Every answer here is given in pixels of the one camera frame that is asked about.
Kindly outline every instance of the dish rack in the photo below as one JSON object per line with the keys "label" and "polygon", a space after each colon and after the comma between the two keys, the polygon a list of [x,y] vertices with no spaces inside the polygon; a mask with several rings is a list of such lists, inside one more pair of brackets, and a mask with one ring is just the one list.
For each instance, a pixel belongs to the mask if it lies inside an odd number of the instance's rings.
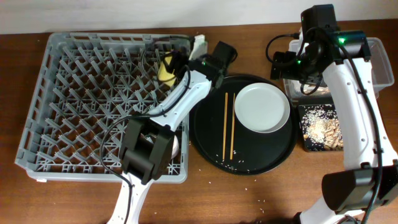
{"label": "dish rack", "polygon": [[[113,121],[146,113],[172,91],[157,80],[160,57],[190,42],[170,35],[54,33],[49,37],[15,163],[38,181],[120,182],[103,169],[99,146]],[[104,144],[121,172],[125,121]],[[188,116],[176,131],[180,154],[156,182],[187,178]]]}

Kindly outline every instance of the wooden chopstick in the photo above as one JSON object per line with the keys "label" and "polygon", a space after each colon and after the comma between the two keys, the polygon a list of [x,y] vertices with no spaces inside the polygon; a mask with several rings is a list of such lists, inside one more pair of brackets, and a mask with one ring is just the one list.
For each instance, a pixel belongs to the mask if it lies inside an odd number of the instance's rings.
{"label": "wooden chopstick", "polygon": [[226,119],[228,111],[228,93],[225,93],[225,107],[224,107],[224,133],[223,133],[223,160],[225,159],[225,139],[226,139]]}
{"label": "wooden chopstick", "polygon": [[235,93],[234,93],[234,101],[232,104],[231,154],[229,155],[230,160],[232,160],[233,151],[234,151],[234,130],[235,130]]}

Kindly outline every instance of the round black tray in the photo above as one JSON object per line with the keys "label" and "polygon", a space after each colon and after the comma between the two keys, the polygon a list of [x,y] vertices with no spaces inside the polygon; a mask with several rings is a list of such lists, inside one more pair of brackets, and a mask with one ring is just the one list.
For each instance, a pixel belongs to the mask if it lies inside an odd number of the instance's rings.
{"label": "round black tray", "polygon": [[[233,95],[245,86],[270,81],[252,75],[225,77],[222,86],[196,105],[190,113],[190,138],[199,153],[214,166],[232,174],[253,175],[267,172],[288,158],[297,141],[299,123],[292,102],[290,116],[283,127],[273,133],[257,133],[245,128],[235,116],[233,160],[231,127]],[[225,159],[223,160],[224,101],[228,92]]]}

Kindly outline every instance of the white wall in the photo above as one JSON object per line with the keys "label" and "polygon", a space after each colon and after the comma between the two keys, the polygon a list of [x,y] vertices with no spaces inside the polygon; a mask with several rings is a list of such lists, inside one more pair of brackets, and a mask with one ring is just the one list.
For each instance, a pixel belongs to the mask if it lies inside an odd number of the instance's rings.
{"label": "white wall", "polygon": [[398,18],[397,0],[0,0],[0,34],[299,22],[328,3],[339,21]]}

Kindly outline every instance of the white arm segment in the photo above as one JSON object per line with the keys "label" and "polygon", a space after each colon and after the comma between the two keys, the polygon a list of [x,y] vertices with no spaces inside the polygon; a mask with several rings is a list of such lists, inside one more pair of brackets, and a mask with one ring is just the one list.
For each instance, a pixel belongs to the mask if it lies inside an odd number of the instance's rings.
{"label": "white arm segment", "polygon": [[[381,147],[384,151],[382,154],[383,165],[391,166],[393,165],[392,160],[398,159],[398,156],[387,137],[374,97],[372,64],[365,62],[363,58],[353,60],[376,114]],[[360,169],[363,162],[370,163],[371,167],[377,167],[377,155],[373,151],[376,148],[373,122],[363,94],[358,93],[359,87],[349,61],[346,59],[341,65],[332,63],[323,72],[323,78],[335,103],[343,135],[345,169]]]}
{"label": "white arm segment", "polygon": [[138,224],[139,213],[144,204],[149,187],[154,183],[154,180],[149,181],[146,185],[141,184],[141,180],[136,176],[128,173],[122,173],[122,176],[127,178],[133,185],[131,201],[129,202],[129,186],[123,181],[122,188],[119,193],[118,201],[114,208],[111,219],[108,224],[123,224],[127,214],[127,205],[130,203],[130,214],[127,218],[128,224]]}
{"label": "white arm segment", "polygon": [[[184,78],[178,86],[171,92],[171,94],[156,108],[148,112],[149,114],[157,114],[162,112],[172,105],[177,98],[182,94],[188,82],[188,75],[185,73]],[[161,126],[170,126],[171,131],[175,131],[182,119],[189,114],[189,111],[204,97],[209,94],[211,88],[211,81],[206,78],[206,75],[194,70],[191,71],[191,82],[189,89],[181,98],[181,100],[167,113],[165,116],[158,116],[151,118]]]}

